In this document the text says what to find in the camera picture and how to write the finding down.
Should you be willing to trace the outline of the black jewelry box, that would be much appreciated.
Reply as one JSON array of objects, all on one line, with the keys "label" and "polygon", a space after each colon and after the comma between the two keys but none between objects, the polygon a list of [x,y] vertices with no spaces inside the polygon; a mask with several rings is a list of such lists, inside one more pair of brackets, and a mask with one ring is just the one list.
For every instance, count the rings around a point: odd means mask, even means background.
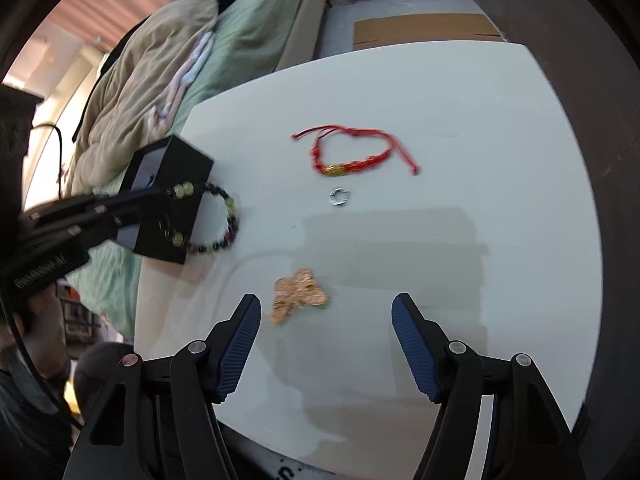
[{"label": "black jewelry box", "polygon": [[213,159],[178,136],[166,136],[135,151],[119,192],[140,196],[136,200],[139,222],[121,228],[115,243],[140,256],[185,263],[186,242],[202,196],[193,193],[180,198],[175,187],[204,184],[213,166]]}]

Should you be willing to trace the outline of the gold butterfly brooch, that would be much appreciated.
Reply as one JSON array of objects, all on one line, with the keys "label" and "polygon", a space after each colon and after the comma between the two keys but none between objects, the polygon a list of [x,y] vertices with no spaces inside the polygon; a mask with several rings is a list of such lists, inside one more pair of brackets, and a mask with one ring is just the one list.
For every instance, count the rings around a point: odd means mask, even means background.
[{"label": "gold butterfly brooch", "polygon": [[273,300],[270,321],[282,322],[288,315],[304,307],[322,307],[329,302],[328,294],[322,289],[309,269],[298,269],[287,278],[279,278],[273,285]]}]

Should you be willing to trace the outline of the beige blanket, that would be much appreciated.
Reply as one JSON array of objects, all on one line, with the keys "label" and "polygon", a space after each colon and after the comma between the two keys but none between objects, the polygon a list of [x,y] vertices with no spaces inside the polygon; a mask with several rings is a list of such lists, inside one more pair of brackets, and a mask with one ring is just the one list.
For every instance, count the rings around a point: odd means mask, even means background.
[{"label": "beige blanket", "polygon": [[217,0],[179,0],[151,14],[93,87],[77,130],[66,196],[121,174],[139,148],[168,133],[180,79],[213,42]]}]

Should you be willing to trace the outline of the pink curtain by window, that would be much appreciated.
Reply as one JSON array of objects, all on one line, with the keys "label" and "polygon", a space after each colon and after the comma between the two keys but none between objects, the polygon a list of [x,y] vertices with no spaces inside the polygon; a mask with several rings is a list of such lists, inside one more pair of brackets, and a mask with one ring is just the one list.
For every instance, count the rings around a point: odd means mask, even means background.
[{"label": "pink curtain by window", "polygon": [[47,21],[102,52],[110,52],[134,26],[178,0],[62,0]]}]

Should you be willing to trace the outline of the flat brown cardboard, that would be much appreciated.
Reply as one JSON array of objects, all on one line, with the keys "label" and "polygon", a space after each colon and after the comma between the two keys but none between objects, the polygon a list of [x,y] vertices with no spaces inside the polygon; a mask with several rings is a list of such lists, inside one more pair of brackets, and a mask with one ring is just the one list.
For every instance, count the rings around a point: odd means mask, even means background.
[{"label": "flat brown cardboard", "polygon": [[354,24],[354,50],[424,41],[503,41],[483,14],[427,13],[370,18]]}]

